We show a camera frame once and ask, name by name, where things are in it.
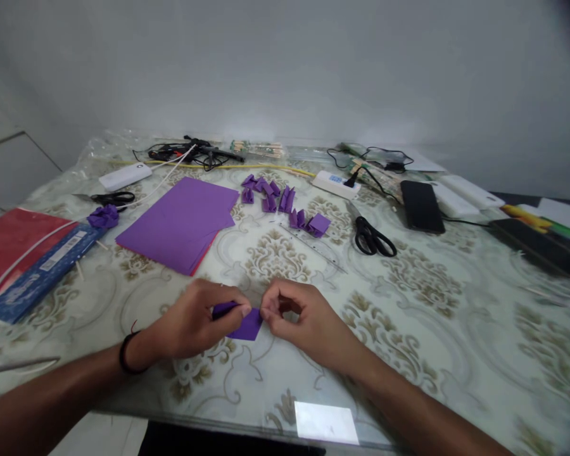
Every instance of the person's left hand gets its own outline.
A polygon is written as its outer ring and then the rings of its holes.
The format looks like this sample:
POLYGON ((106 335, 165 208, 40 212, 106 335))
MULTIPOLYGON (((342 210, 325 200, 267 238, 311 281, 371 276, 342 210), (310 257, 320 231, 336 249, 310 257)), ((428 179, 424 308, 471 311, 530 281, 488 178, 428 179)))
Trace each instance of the person's left hand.
POLYGON ((187 287, 165 315, 131 339, 131 348, 127 347, 127 362, 136 364, 136 347, 139 347, 140 351, 153 352, 153 361, 161 358, 193 357, 238 329, 243 318, 250 312, 249 299, 237 287, 221 286, 197 279, 187 287), (211 308, 230 301, 240 305, 233 307, 219 320, 213 321, 211 308), (150 347, 141 348, 142 341, 150 347))

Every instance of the finger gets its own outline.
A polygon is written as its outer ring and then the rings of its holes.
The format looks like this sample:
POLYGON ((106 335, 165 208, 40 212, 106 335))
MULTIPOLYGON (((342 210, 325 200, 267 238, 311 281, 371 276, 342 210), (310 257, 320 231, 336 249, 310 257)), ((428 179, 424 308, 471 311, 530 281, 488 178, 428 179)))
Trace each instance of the finger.
POLYGON ((295 345, 296 335, 300 330, 296 324, 287 321, 278 313, 271 312, 268 308, 260 309, 260 315, 270 327, 272 334, 295 345))
POLYGON ((216 304, 233 301, 237 304, 248 305, 251 308, 249 299, 237 287, 209 281, 202 281, 199 285, 203 293, 202 304, 205 307, 213 307, 216 304))
POLYGON ((301 298, 304 285, 287 279, 273 279, 262 296, 262 308, 268 308, 272 312, 279 311, 279 297, 289 298, 297 304, 300 311, 306 307, 301 298))
POLYGON ((208 346, 217 344, 222 338, 241 327, 241 322, 251 312, 251 305, 238 305, 230 309, 219 320, 215 320, 206 326, 205 337, 208 346))

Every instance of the purple paper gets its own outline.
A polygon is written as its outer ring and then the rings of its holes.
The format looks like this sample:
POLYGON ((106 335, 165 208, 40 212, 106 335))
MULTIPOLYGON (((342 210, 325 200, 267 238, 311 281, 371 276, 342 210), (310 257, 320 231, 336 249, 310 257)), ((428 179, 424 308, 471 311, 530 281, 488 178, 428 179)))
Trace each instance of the purple paper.
POLYGON ((87 221, 94 228, 114 228, 118 225, 118 209, 115 205, 97 208, 87 217, 87 221))
POLYGON ((274 193, 272 187, 270 187, 266 182, 262 183, 262 190, 264 190, 264 193, 267 195, 272 195, 274 193))
POLYGON ((256 182, 257 182, 257 180, 255 179, 253 174, 250 174, 249 176, 247 176, 247 178, 245 178, 245 180, 243 181, 243 183, 241 185, 243 187, 253 189, 255 187, 256 182))
POLYGON ((293 187, 291 190, 289 190, 289 193, 287 195, 287 203, 285 203, 285 212, 290 213, 291 209, 293 207, 293 199, 296 197, 296 193, 293 191, 295 187, 293 187))
MULTIPOLYGON (((236 306, 238 306, 236 302, 218 304, 213 308, 213 319, 219 320, 236 306)), ((230 337, 231 339, 254 341, 260 332, 261 326, 262 317, 260 316, 260 309, 252 308, 249 315, 243 319, 241 327, 228 334, 227 337, 230 337)))
POLYGON ((183 178, 116 238, 129 250, 190 276, 219 230, 234 226, 239 193, 183 178))
POLYGON ((273 195, 267 195, 266 199, 262 201, 262 210, 264 212, 276 212, 277 211, 277 201, 274 199, 273 195))
POLYGON ((281 196, 281 189, 276 184, 276 182, 274 182, 274 180, 270 182, 270 188, 272 188, 272 192, 274 193, 275 197, 281 196))
POLYGON ((263 177, 259 178, 258 181, 255 183, 255 185, 253 186, 253 189, 255 191, 261 192, 262 190, 264 190, 264 184, 268 184, 268 182, 266 182, 266 179, 264 179, 263 177))
POLYGON ((306 230, 315 236, 315 238, 321 238, 327 231, 327 228, 329 228, 330 224, 331 220, 323 217, 321 214, 316 214, 306 224, 306 230))
POLYGON ((300 212, 296 212, 296 210, 294 209, 289 214, 289 226, 291 228, 303 229, 305 226, 304 220, 305 220, 304 209, 302 209, 300 212))
POLYGON ((241 201, 245 204, 253 204, 253 190, 246 188, 241 193, 241 201))
POLYGON ((281 202, 279 202, 279 212, 285 212, 285 206, 287 205, 288 195, 289 195, 289 186, 285 186, 285 190, 283 190, 283 195, 281 196, 281 202))

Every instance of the barcode label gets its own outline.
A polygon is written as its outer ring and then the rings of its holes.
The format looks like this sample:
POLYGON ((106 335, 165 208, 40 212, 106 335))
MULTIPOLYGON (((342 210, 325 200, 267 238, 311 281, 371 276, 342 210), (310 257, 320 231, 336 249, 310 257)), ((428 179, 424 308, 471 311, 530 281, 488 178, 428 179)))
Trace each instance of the barcode label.
POLYGON ((53 253, 51 258, 46 260, 44 262, 44 264, 42 264, 42 266, 40 266, 40 270, 43 270, 45 272, 50 271, 51 268, 53 268, 53 266, 55 266, 57 264, 57 262, 59 260, 61 260, 66 255, 66 253, 68 253, 70 250, 72 250, 72 248, 76 244, 78 244, 80 242, 80 240, 82 239, 82 237, 85 236, 86 234, 87 233, 85 231, 79 231, 74 236, 72 236, 69 241, 67 241, 63 246, 61 246, 61 248, 59 248, 58 251, 53 253))

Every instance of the hand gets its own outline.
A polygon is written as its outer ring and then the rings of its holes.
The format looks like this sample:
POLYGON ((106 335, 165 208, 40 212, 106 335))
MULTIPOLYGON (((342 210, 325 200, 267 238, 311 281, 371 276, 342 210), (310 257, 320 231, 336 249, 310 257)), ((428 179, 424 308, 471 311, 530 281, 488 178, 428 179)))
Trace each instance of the hand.
POLYGON ((355 372, 368 352, 312 285, 273 279, 262 296, 260 314, 272 334, 342 374, 355 372), (297 323, 283 318, 283 313, 290 310, 300 315, 297 323))
POLYGON ((162 358, 193 357, 238 329, 250 312, 249 300, 237 287, 197 279, 165 315, 131 339, 125 354, 127 363, 140 370, 162 358), (240 305, 213 321, 211 308, 230 301, 240 305), (152 356, 142 352, 151 352, 152 356))

